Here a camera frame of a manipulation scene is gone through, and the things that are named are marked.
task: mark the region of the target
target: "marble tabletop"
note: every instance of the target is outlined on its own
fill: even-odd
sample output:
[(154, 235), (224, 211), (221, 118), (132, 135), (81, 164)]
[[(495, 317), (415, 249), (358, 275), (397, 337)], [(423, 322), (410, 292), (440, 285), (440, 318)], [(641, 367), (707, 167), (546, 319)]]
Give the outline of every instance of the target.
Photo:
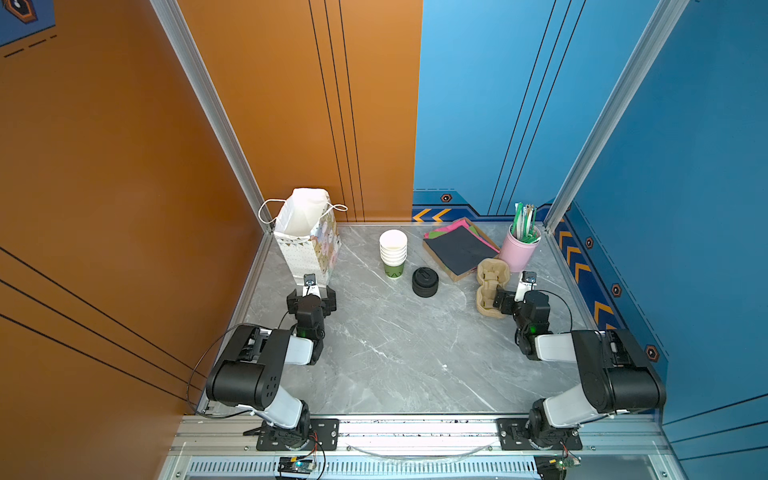
[[(479, 226), (501, 246), (508, 223)], [(379, 235), (391, 228), (409, 239), (405, 270), (398, 279), (384, 274), (379, 258)], [(424, 250), (423, 235), (434, 228), (339, 227), (342, 249), (330, 280), (338, 310), (326, 317), (325, 349), (314, 366), (286, 366), (281, 383), (307, 401), (312, 413), (527, 412), (535, 400), (578, 383), (575, 364), (525, 358), (515, 345), (511, 317), (494, 319), (477, 312), (475, 275), (453, 282)], [(551, 290), (571, 305), (574, 328), (584, 328), (557, 264), (562, 261), (541, 242), (528, 269), (537, 273), (539, 289)], [(411, 289), (411, 275), (420, 266), (438, 272), (440, 284), (433, 297), (418, 297)], [(246, 321), (276, 327), (292, 288), (288, 266), (272, 242)], [(550, 305), (551, 330), (567, 331), (568, 310), (554, 297)], [(288, 316), (283, 327), (294, 321)]]

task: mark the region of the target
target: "white rope handle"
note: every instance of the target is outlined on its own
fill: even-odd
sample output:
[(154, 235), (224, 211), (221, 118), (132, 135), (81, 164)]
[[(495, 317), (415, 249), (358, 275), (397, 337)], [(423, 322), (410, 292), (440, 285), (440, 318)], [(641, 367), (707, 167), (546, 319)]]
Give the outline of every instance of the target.
[(270, 198), (269, 200), (265, 200), (265, 201), (264, 201), (264, 203), (263, 203), (263, 204), (261, 204), (261, 207), (259, 207), (259, 212), (258, 212), (258, 214), (257, 214), (257, 215), (259, 216), (259, 220), (261, 220), (261, 221), (262, 221), (262, 223), (266, 223), (267, 225), (269, 225), (269, 224), (271, 224), (272, 222), (276, 221), (276, 220), (277, 220), (277, 217), (274, 217), (274, 218), (273, 218), (272, 220), (270, 220), (270, 221), (266, 221), (266, 220), (264, 220), (264, 219), (261, 217), (261, 209), (263, 209), (263, 208), (264, 208), (264, 206), (265, 206), (265, 205), (267, 205), (269, 202), (283, 202), (283, 203), (286, 203), (287, 201), (288, 201), (288, 200), (281, 200), (280, 198)]
[(320, 215), (321, 217), (324, 217), (331, 210), (338, 210), (339, 212), (346, 212), (347, 210), (349, 210), (349, 207), (347, 207), (346, 205), (343, 205), (343, 204), (336, 204), (336, 205), (334, 205), (334, 204), (331, 204), (330, 202), (328, 204), (331, 206), (331, 208), (329, 208), (328, 210), (324, 211), (323, 214)]

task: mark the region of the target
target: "pink cup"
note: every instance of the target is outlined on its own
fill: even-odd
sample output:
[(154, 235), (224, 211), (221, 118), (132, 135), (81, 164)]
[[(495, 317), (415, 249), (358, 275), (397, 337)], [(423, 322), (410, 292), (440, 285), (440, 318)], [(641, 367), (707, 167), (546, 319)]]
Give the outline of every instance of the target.
[(504, 260), (509, 265), (509, 271), (521, 272), (525, 270), (525, 266), (528, 265), (531, 257), (533, 257), (533, 253), (541, 241), (541, 231), (538, 227), (534, 228), (536, 233), (538, 233), (538, 240), (535, 243), (522, 243), (507, 230), (507, 237), (504, 239), (502, 251), (498, 254), (498, 258)]

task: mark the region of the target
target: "green paper cup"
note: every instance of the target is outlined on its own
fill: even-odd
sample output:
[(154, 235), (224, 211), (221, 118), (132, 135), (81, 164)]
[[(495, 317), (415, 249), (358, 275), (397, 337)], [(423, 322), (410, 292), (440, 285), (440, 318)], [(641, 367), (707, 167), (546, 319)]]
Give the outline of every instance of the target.
[(389, 278), (397, 278), (402, 275), (402, 268), (405, 265), (405, 262), (400, 263), (398, 266), (389, 266), (384, 263), (384, 273), (386, 273)]

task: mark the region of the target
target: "white paper cup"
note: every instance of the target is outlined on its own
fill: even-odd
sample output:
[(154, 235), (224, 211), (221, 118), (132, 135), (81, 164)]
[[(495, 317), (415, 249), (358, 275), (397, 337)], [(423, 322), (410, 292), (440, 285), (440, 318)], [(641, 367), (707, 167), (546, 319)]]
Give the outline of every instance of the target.
[(385, 265), (389, 265), (389, 266), (399, 266), (399, 265), (403, 265), (406, 262), (406, 258), (405, 257), (400, 259), (382, 258), (382, 262), (384, 262)]
[(387, 260), (397, 260), (399, 258), (406, 258), (406, 255), (408, 255), (408, 252), (401, 252), (401, 253), (381, 253), (382, 258)]
[(384, 250), (400, 250), (408, 246), (408, 237), (401, 230), (387, 230), (379, 237), (379, 246)]
[(406, 261), (406, 257), (382, 257), (382, 261), (386, 262), (387, 265), (399, 265), (400, 263), (403, 263)]
[(402, 255), (408, 251), (408, 247), (403, 247), (397, 250), (387, 250), (386, 248), (379, 248), (379, 252), (382, 255)]

